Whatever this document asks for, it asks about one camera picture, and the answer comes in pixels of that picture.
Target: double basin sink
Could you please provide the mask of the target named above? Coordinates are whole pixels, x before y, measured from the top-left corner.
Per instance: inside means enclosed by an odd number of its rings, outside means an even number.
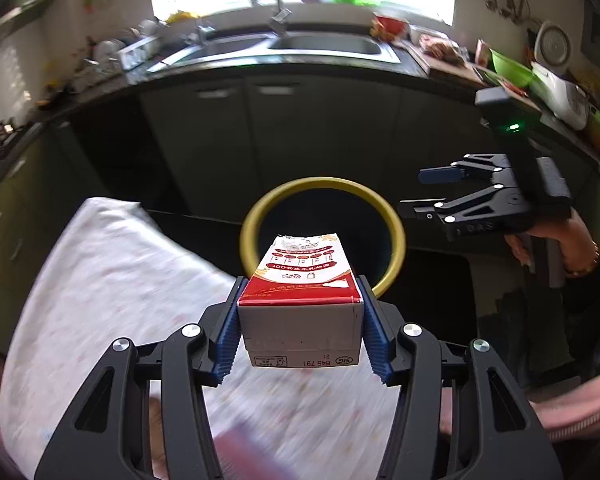
[[[257,56],[337,56],[400,63],[393,49],[368,36],[330,32],[290,32],[286,36],[251,34],[189,46],[153,65],[158,72],[194,63]]]

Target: bracelet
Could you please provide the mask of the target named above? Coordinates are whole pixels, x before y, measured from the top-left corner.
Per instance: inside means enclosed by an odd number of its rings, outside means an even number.
[[[567,268],[565,268],[564,273],[567,278],[581,278],[583,276],[586,276],[587,274],[591,274],[596,269],[596,267],[598,266],[598,261],[600,259],[600,250],[598,249],[598,245],[595,242],[593,242],[593,246],[596,248],[596,257],[593,258],[593,261],[582,270],[568,270]]]

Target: person's hand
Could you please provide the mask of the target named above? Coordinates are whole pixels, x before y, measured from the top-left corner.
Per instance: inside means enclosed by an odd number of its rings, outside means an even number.
[[[593,242],[587,226],[573,208],[571,208],[571,218],[560,222],[540,222],[529,229],[527,233],[539,238],[558,240],[564,267],[569,272],[582,272],[589,269],[598,257],[598,248]],[[522,240],[516,235],[505,235],[504,238],[517,260],[522,265],[528,266],[531,258]]]

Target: faucet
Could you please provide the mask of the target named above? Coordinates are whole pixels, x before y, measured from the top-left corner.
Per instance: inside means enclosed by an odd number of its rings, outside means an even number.
[[[274,16],[271,16],[267,25],[273,30],[273,32],[280,38],[285,38],[286,33],[286,19],[291,14],[289,9],[285,8],[282,0],[276,0],[278,3],[278,9]]]
[[[202,22],[202,18],[198,16],[196,18],[196,31],[198,33],[198,43],[200,45],[206,45],[206,37],[216,30],[213,27],[205,27]]]

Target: green bowl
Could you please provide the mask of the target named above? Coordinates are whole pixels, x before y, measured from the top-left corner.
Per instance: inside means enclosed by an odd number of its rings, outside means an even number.
[[[509,57],[503,56],[493,49],[491,49],[491,56],[493,57],[493,66],[496,72],[519,88],[528,86],[535,77],[534,73],[526,66],[513,61]]]

